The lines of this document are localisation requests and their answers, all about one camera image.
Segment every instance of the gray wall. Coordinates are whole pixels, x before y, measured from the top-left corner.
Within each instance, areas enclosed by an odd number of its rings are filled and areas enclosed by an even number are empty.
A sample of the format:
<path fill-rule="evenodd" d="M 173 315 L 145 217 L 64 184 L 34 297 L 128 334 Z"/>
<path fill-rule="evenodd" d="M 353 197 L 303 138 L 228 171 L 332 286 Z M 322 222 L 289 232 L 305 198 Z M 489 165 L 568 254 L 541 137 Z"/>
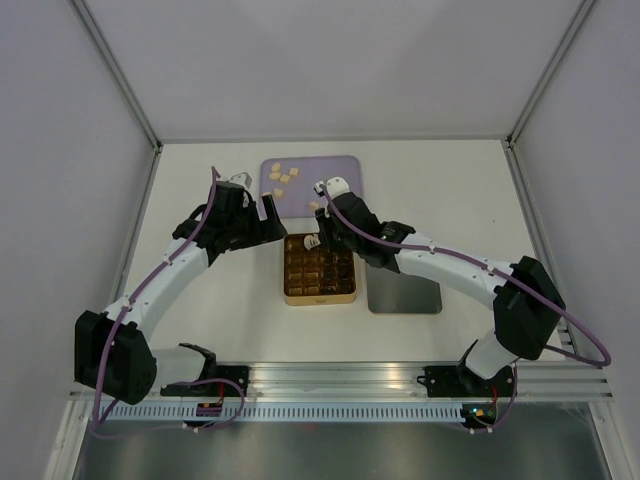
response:
<path fill-rule="evenodd" d="M 610 347 L 640 453 L 640 2 L 600 2 L 518 151 L 569 305 Z"/>
<path fill-rule="evenodd" d="M 151 150 L 65 0 L 5 2 L 0 64 L 0 468 L 32 479 L 74 321 L 108 300 Z"/>
<path fill-rule="evenodd" d="M 88 0 L 172 139 L 505 135 L 579 0 Z"/>

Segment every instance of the metal plate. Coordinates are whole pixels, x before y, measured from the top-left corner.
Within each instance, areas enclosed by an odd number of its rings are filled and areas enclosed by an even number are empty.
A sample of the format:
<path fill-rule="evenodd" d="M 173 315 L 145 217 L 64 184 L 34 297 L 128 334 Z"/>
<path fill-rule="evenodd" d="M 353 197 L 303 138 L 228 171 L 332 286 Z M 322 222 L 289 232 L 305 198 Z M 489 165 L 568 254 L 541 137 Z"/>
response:
<path fill-rule="evenodd" d="M 366 275 L 367 300 L 373 313 L 436 314 L 442 311 L 440 285 L 436 282 L 369 265 Z"/>

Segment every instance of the brown grid tray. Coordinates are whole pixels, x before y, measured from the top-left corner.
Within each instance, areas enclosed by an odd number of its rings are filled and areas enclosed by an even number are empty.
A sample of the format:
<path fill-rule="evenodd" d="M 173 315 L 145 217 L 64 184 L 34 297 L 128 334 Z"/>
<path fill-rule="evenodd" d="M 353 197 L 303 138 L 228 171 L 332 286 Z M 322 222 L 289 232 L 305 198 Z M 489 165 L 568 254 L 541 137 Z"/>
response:
<path fill-rule="evenodd" d="M 284 298 L 293 306 L 351 303 L 356 299 L 353 253 L 304 248 L 308 233 L 284 239 Z"/>

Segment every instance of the purple tray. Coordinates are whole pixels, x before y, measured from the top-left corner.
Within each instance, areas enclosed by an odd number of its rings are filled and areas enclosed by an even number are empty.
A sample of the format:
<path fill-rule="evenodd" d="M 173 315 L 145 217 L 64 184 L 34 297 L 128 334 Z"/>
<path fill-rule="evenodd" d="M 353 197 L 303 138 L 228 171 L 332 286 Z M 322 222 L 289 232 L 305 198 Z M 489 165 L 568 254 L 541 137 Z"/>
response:
<path fill-rule="evenodd" d="M 271 165 L 279 162 L 282 167 L 280 173 L 288 174 L 292 167 L 298 168 L 298 176 L 291 177 L 288 185 L 279 180 L 270 180 Z M 260 195 L 273 193 L 275 188 L 284 191 L 281 199 L 276 200 L 276 208 L 280 218 L 313 217 L 309 209 L 311 202 L 317 202 L 321 207 L 327 201 L 319 198 L 313 191 L 313 186 L 320 181 L 327 181 L 333 177 L 344 178 L 351 191 L 362 197 L 362 175 L 360 162 L 352 155 L 337 155 L 332 157 L 291 157 L 270 158 L 260 166 Z M 259 202 L 260 213 L 264 215 L 262 202 Z"/>

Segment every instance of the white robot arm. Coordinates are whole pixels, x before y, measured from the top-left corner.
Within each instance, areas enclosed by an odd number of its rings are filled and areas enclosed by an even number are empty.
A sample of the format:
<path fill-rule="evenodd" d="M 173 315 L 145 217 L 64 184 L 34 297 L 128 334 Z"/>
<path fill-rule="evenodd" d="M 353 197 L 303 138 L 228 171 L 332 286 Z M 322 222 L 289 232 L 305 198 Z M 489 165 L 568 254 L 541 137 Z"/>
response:
<path fill-rule="evenodd" d="M 461 383 L 489 381 L 519 358 L 540 357 L 560 315 L 493 273 L 495 269 L 518 278 L 564 309 L 560 294 L 540 262 L 523 257 L 519 263 L 510 264 L 462 254 L 408 225 L 379 222 L 340 177 L 328 180 L 326 185 L 319 182 L 315 191 L 331 199 L 328 208 L 315 212 L 323 246 L 352 250 L 373 267 L 428 278 L 465 293 L 494 311 L 495 328 L 476 341 L 460 360 Z M 436 254 L 443 251 L 453 255 Z"/>
<path fill-rule="evenodd" d="M 149 342 L 171 304 L 219 255 L 286 236 L 271 195 L 262 197 L 267 218 L 260 220 L 250 182 L 247 174 L 216 182 L 209 204 L 176 228 L 159 265 L 133 292 L 78 318 L 76 381 L 133 405 L 154 386 L 215 377 L 214 353 L 191 344 L 152 352 Z"/>

